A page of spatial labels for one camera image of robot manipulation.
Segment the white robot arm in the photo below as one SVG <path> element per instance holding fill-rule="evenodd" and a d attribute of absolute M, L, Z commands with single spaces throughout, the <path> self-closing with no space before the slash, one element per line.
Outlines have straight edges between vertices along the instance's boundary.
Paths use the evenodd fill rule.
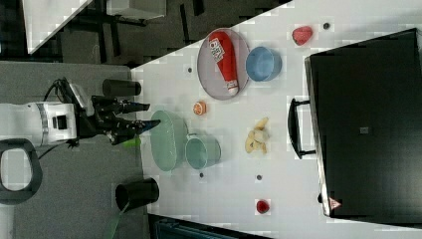
<path fill-rule="evenodd" d="M 29 176 L 21 187 L 10 187 L 1 176 L 1 203 L 18 205 L 39 190 L 43 171 L 39 147 L 63 143 L 75 146 L 83 138 L 103 134 L 111 144 L 131 140 L 160 124 L 158 119 L 129 120 L 122 114 L 146 111 L 148 104 L 93 96 L 85 103 L 77 99 L 61 102 L 37 102 L 1 106 L 1 159 L 28 161 Z"/>

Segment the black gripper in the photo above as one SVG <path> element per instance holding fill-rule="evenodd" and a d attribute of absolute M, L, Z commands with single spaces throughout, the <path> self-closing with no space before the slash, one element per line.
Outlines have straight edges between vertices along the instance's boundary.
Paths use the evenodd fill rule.
<path fill-rule="evenodd" d="M 130 140 L 161 123 L 160 119 L 126 120 L 118 122 L 117 115 L 148 111 L 150 104 L 128 102 L 121 104 L 117 98 L 92 96 L 91 103 L 94 113 L 89 116 L 86 111 L 80 111 L 77 119 L 78 138 L 90 138 L 104 134 L 112 145 L 119 141 Z"/>

